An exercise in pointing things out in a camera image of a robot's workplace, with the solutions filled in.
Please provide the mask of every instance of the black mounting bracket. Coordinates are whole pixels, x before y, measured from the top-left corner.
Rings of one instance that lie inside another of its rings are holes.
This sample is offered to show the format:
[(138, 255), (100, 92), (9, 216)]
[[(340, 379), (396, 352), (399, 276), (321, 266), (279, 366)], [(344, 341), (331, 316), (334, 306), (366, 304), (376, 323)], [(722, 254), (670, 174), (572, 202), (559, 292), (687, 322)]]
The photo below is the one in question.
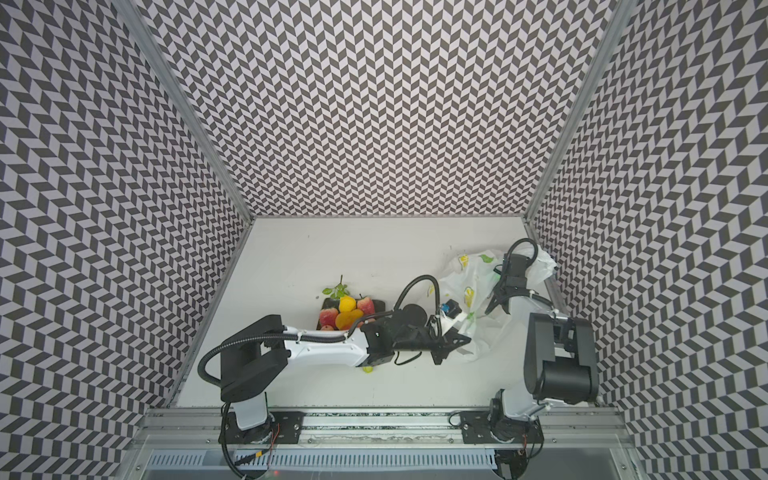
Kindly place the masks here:
[(493, 472), (504, 480), (522, 477), (528, 467), (525, 453), (519, 449), (496, 449), (493, 456), (496, 461), (496, 469)]
[(467, 411), (459, 412), (458, 417), (462, 420), (460, 428), (462, 429), (462, 439), (467, 445), (477, 445), (483, 443), (498, 443), (507, 445), (509, 443), (523, 443), (523, 435), (528, 438), (528, 444), (540, 443), (543, 438), (537, 429), (530, 429), (526, 426), (527, 422), (516, 422), (506, 419), (508, 422), (507, 431), (512, 432), (511, 440), (501, 442), (491, 433), (491, 423), (488, 420), (487, 412)]
[(221, 443), (221, 436), (226, 433), (227, 445), (265, 444), (270, 440), (270, 433), (275, 432), (277, 433), (275, 445), (295, 445), (299, 443), (303, 422), (303, 412), (270, 412), (268, 422), (243, 431), (237, 427), (235, 412), (230, 412), (227, 416), (227, 427), (219, 434), (219, 443)]

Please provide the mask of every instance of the chevron patterned wall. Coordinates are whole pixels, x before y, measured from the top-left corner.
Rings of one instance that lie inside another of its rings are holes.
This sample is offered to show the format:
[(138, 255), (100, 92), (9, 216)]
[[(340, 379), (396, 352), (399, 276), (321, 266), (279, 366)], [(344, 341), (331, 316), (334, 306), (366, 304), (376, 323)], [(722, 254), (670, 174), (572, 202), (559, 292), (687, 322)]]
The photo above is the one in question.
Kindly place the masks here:
[(259, 215), (520, 214), (615, 0), (137, 0)]
[(103, 478), (243, 221), (108, 0), (0, 25), (0, 478)]
[(535, 220), (655, 478), (768, 478), (766, 17), (641, 1)]

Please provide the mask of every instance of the fruit basket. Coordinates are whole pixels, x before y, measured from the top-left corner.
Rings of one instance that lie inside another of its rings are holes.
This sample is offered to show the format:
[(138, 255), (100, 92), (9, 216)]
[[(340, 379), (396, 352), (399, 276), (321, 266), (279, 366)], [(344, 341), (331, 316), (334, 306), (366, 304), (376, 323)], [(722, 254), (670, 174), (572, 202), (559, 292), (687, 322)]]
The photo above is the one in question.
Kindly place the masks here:
[[(373, 311), (375, 313), (381, 313), (381, 312), (385, 312), (386, 311), (386, 303), (383, 300), (371, 300), (371, 301), (373, 303)], [(330, 298), (330, 297), (325, 298), (323, 300), (323, 307), (322, 307), (321, 311), (325, 312), (328, 309), (336, 309), (336, 311), (338, 312), (339, 311), (339, 304), (340, 303), (341, 303), (341, 300), (333, 299), (333, 298)], [(323, 327), (323, 324), (321, 323), (321, 320), (318, 319), (317, 320), (317, 327), (316, 327), (316, 329), (320, 330), (322, 327)]]

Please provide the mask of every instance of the ventilation grille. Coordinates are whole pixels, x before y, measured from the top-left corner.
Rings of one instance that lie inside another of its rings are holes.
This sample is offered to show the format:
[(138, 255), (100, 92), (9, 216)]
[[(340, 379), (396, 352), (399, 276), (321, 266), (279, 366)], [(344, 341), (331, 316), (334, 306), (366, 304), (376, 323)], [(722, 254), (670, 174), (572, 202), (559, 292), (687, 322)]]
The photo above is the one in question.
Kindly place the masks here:
[[(255, 451), (240, 450), (239, 460)], [(243, 469), (264, 469), (268, 455), (255, 458), (243, 464)], [(270, 468), (289, 470), (326, 471), (339, 470), (427, 470), (457, 469), (475, 470), (496, 468), (493, 450), (485, 449), (313, 449), (311, 452), (297, 452), (295, 449), (273, 452)]]
[(202, 466), (205, 450), (155, 450), (149, 459), (149, 468), (184, 468)]

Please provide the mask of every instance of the mounting plate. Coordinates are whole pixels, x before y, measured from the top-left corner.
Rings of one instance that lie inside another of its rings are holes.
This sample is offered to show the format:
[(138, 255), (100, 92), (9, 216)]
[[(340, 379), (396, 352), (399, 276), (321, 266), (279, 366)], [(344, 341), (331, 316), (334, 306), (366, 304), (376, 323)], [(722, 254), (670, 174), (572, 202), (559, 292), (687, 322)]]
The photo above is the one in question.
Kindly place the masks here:
[[(462, 438), (466, 445), (477, 445), (481, 443), (498, 443), (506, 445), (508, 443), (524, 442), (523, 435), (525, 432), (525, 424), (521, 423), (519, 426), (510, 425), (508, 429), (515, 432), (510, 442), (500, 442), (491, 434), (491, 424), (488, 422), (487, 412), (459, 412), (459, 418), (462, 420)], [(541, 443), (543, 440), (541, 433), (537, 429), (528, 430), (528, 444)]]
[[(280, 433), (277, 434), (275, 444), (295, 445), (299, 443), (299, 435), (301, 435), (304, 413), (271, 412), (270, 414), (275, 418), (272, 424), (272, 431), (277, 432), (277, 426), (280, 426)], [(250, 443), (263, 444), (269, 441), (269, 426), (258, 426), (243, 432), (237, 428), (237, 417), (235, 416), (235, 412), (230, 412), (228, 415), (227, 425), (225, 432), (227, 434), (228, 445), (248, 445)], [(219, 435), (219, 443), (221, 443), (221, 434)]]

